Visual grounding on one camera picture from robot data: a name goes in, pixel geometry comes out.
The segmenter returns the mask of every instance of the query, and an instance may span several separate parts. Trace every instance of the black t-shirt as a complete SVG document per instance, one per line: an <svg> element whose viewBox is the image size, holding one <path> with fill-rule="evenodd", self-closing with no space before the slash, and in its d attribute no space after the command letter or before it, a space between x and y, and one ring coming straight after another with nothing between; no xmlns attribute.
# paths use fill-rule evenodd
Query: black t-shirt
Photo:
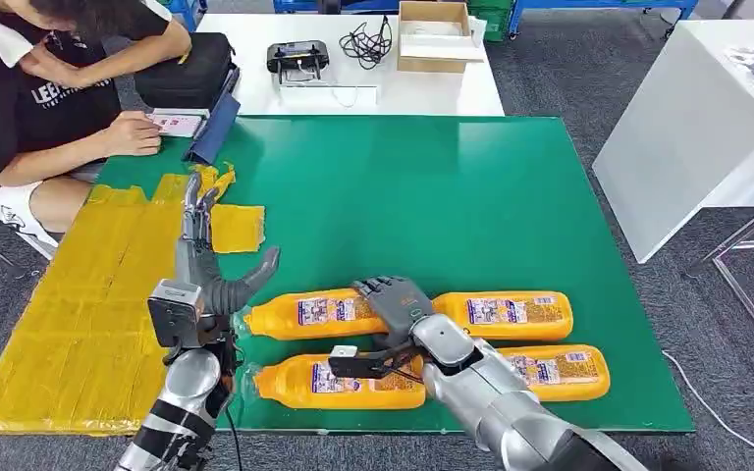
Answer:
<svg viewBox="0 0 754 471"><path fill-rule="evenodd" d="M106 57L100 43L88 43L69 32L39 29L15 15L0 16L30 43L45 40L59 59L84 67ZM132 31L124 36L140 40L160 35L168 21L144 4L138 5ZM8 68L0 59L0 173L18 153L53 148L87 137L108 127L120 114L112 80L76 89L59 86Z"/></svg>

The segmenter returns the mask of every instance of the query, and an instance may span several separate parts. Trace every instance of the human hand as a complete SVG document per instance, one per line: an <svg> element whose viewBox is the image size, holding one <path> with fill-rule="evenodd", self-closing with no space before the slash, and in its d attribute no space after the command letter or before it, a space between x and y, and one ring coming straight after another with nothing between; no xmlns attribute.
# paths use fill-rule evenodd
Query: human hand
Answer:
<svg viewBox="0 0 754 471"><path fill-rule="evenodd" d="M25 74L46 79L69 88L85 88L88 83L79 67L68 64L51 54L44 41L36 44L29 53L19 60Z"/></svg>
<svg viewBox="0 0 754 471"><path fill-rule="evenodd" d="M160 127L141 111L124 111L101 131L105 156L154 155L160 151Z"/></svg>

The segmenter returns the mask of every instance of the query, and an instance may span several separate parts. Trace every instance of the white table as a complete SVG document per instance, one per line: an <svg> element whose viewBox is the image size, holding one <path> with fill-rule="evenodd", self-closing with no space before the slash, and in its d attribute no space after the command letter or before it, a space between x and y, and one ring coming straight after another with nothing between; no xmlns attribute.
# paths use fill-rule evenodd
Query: white table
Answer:
<svg viewBox="0 0 754 471"><path fill-rule="evenodd" d="M423 74L397 70L397 17L389 17L395 44L376 69L365 71L356 59L346 57L341 36L368 22L366 31L377 32L382 15L215 15L208 14L198 31L223 32L236 49L242 69L236 98L245 115L382 114L503 116L499 92L490 64L468 64L463 74ZM346 108L334 99L295 104L283 101L267 71L267 47L277 42L321 40L328 46L330 74L323 78L339 85L377 85L376 106L353 100Z"/></svg>
<svg viewBox="0 0 754 471"><path fill-rule="evenodd" d="M753 21L678 22L594 162L637 261L704 207L754 206Z"/></svg>

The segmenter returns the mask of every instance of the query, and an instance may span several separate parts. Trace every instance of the gray carpet floor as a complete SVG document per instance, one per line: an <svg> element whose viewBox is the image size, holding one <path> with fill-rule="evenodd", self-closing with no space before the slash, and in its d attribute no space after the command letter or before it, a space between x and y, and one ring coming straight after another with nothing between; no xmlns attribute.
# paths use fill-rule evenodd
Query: gray carpet floor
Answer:
<svg viewBox="0 0 754 471"><path fill-rule="evenodd" d="M212 12L264 12L260 0L238 5L212 2ZM709 1L702 6L720 13ZM535 11L524 15L521 36L488 46L508 114L562 116L592 179L629 274L664 349L683 364L709 403L754 440L754 324L717 272L699 279L682 275L697 257L754 215L751 209L704 210L648 264L637 265L611 208L590 171L600 147L657 57L666 26L639 11ZM123 100L136 106L129 82ZM0 267L0 354L38 281L44 260L5 228L0 250L27 269L23 278ZM754 297L754 251L728 262ZM728 435L677 381L697 433L686 436L617 436L651 469L754 470L754 450ZM208 469L237 469L232 437L214 439ZM458 436L449 437L241 437L250 470L494 469L488 454ZM109 469L123 451L122 438L0 437L0 470Z"/></svg>

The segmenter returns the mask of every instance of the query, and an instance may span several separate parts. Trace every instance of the robotic arm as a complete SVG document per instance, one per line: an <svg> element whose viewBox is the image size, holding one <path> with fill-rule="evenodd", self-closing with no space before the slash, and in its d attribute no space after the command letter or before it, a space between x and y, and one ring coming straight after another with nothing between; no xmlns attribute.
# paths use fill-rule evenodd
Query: robotic arm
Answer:
<svg viewBox="0 0 754 471"><path fill-rule="evenodd" d="M215 419L236 390L230 316L279 266L279 249L274 247L239 280L221 277L210 225L217 190L198 199L200 186L200 174L192 174L175 251L175 278L162 280L148 298L157 341L172 348L163 360L166 382L115 471L203 467Z"/></svg>
<svg viewBox="0 0 754 471"><path fill-rule="evenodd" d="M388 349L359 354L355 347L337 346L329 359L335 376L383 378L421 354L429 395L506 470L646 470L605 434L580 429L542 407L501 354L436 314L413 282L379 277L353 286L385 321Z"/></svg>

